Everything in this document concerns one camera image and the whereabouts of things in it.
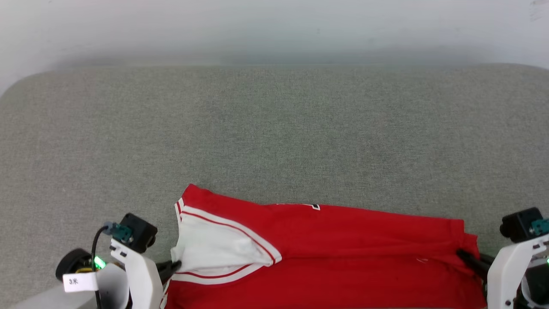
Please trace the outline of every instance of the gray fabric surface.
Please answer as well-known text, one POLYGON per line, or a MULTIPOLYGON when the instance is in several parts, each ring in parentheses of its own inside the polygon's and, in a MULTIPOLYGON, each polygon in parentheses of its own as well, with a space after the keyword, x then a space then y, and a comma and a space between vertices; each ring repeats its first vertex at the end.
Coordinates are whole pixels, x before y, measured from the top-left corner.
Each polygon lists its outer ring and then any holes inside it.
MULTIPOLYGON (((259 203, 462 218, 495 254, 505 214, 549 216, 549 71, 84 68, 0 99, 0 298, 56 283, 75 247, 133 212, 169 258, 189 183, 259 203)), ((98 253, 108 257, 108 238, 98 253)))

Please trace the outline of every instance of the white background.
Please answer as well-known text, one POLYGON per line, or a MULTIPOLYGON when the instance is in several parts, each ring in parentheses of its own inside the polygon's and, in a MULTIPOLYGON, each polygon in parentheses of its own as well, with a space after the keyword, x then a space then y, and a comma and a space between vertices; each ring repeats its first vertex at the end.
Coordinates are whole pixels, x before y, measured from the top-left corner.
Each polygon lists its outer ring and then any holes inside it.
POLYGON ((549 0, 0 0, 0 93, 82 65, 549 68, 549 0))

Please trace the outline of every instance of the small white garment tag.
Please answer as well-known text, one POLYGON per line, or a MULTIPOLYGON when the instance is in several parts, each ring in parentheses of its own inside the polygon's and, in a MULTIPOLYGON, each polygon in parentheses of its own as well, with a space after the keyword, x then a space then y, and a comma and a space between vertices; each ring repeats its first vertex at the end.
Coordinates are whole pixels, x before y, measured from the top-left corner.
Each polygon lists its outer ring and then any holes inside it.
POLYGON ((65 292, 98 291, 97 273, 64 274, 65 292))

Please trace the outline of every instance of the green led indicator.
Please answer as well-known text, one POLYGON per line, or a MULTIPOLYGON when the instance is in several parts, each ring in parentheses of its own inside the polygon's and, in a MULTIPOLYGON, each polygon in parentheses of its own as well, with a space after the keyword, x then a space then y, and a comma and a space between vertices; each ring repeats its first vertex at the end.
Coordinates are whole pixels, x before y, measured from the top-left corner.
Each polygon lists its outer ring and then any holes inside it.
POLYGON ((107 266, 107 263, 101 260, 98 256, 96 256, 93 261, 96 263, 97 269, 103 269, 107 266))

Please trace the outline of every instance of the folded red clothing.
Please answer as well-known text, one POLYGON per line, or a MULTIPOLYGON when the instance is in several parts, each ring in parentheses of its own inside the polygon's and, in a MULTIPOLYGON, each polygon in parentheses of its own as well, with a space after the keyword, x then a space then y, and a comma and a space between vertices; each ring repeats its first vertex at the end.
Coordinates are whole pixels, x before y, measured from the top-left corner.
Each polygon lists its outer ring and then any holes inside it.
POLYGON ((462 220, 317 204, 258 205, 190 185, 166 309, 484 308, 457 257, 462 220))

